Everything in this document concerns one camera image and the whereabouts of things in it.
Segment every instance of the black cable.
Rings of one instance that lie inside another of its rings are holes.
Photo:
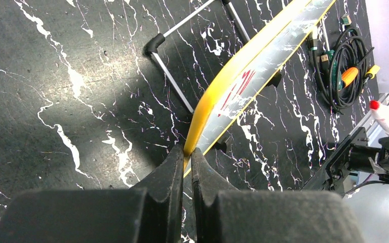
[[[350,26],[339,36],[333,50],[333,58],[329,60],[329,68],[325,70],[323,75],[317,62],[317,50],[312,50],[311,62],[314,65],[317,86],[324,100],[332,107],[333,112],[342,113],[341,110],[352,106],[363,91],[368,80],[365,77],[368,71],[366,57],[372,52],[373,48],[367,51],[365,43],[357,30]],[[336,69],[333,69],[334,62],[337,62]],[[356,67],[359,73],[348,87],[339,90],[341,81],[337,78],[337,72],[344,73],[350,67]],[[332,83],[332,76],[336,77],[335,84]]]
[[[367,185],[371,185],[371,184],[386,184],[386,183],[383,182],[383,181],[366,181],[366,182],[360,183],[359,185],[353,187],[351,190],[347,191],[345,194],[346,194],[346,195],[351,195],[351,194],[353,194],[357,189],[359,189],[359,188],[361,188],[361,187],[364,187],[364,186],[367,186]]]

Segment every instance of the yellow connector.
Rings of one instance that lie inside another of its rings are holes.
[[[370,79],[373,79],[375,75],[378,73],[379,69],[380,67],[378,65],[373,65],[366,73],[366,76],[368,76]]]

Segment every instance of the red bottle cap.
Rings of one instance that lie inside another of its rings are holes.
[[[371,100],[371,102],[370,102],[370,108],[372,109],[372,110],[377,110],[378,108],[379,108],[379,105],[380,105],[380,103],[378,102],[378,101],[376,101],[376,100]]]

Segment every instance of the black rubber foot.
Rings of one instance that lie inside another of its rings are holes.
[[[215,144],[214,148],[217,150],[223,151],[223,153],[227,152],[227,148],[230,148],[230,136],[228,137],[221,137]]]
[[[148,53],[157,53],[157,48],[165,42],[163,34],[158,33],[153,39],[151,39],[146,45],[146,51]]]
[[[281,83],[281,80],[283,79],[283,76],[280,72],[275,73],[275,75],[270,79],[270,81],[267,83],[266,87],[268,86],[275,86],[278,87],[278,85]]]

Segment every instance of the metal bracket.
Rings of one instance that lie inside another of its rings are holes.
[[[387,171],[384,170],[381,166],[379,166],[377,163],[376,163],[376,158],[375,158],[375,161],[369,157],[369,162],[370,162],[370,165],[372,166],[372,169],[373,171],[375,172],[375,174],[386,174]]]
[[[179,27],[181,27],[183,24],[188,22],[191,18],[196,16],[200,11],[205,9],[207,6],[209,6],[211,3],[213,3],[216,0],[208,0],[206,3],[204,3],[202,6],[200,6],[198,9],[196,9],[193,13],[185,17],[183,20],[181,20],[179,23],[177,23],[174,27],[170,28],[168,31],[166,31],[164,34],[159,33],[156,35],[153,39],[151,39],[147,45],[146,45],[146,51],[148,54],[151,54],[152,57],[156,60],[160,68],[163,70],[165,75],[168,77],[169,81],[172,84],[172,87],[175,89],[177,92],[178,96],[181,98],[182,102],[184,103],[185,107],[187,108],[190,113],[194,113],[193,107],[190,105],[188,102],[187,98],[184,96],[183,92],[179,88],[177,82],[175,81],[174,77],[172,77],[171,73],[169,72],[168,68],[166,65],[163,63],[162,59],[158,55],[158,50],[157,48],[165,42],[165,39],[167,36],[172,34],[174,31],[176,31]],[[247,31],[245,30],[245,27],[243,26],[233,4],[230,2],[230,0],[222,0],[223,4],[227,7],[227,9],[230,12],[230,15],[232,18],[235,20],[235,25],[236,27],[241,31],[243,39],[245,43],[250,41],[250,37],[248,36]]]
[[[383,105],[389,105],[389,93],[380,94],[378,102]],[[360,120],[360,122],[354,127],[354,129],[349,133],[353,134],[359,127],[364,127],[366,129],[366,137],[369,139],[374,139],[375,131],[379,128],[379,124],[375,121],[372,116],[372,112],[369,110],[366,115]]]

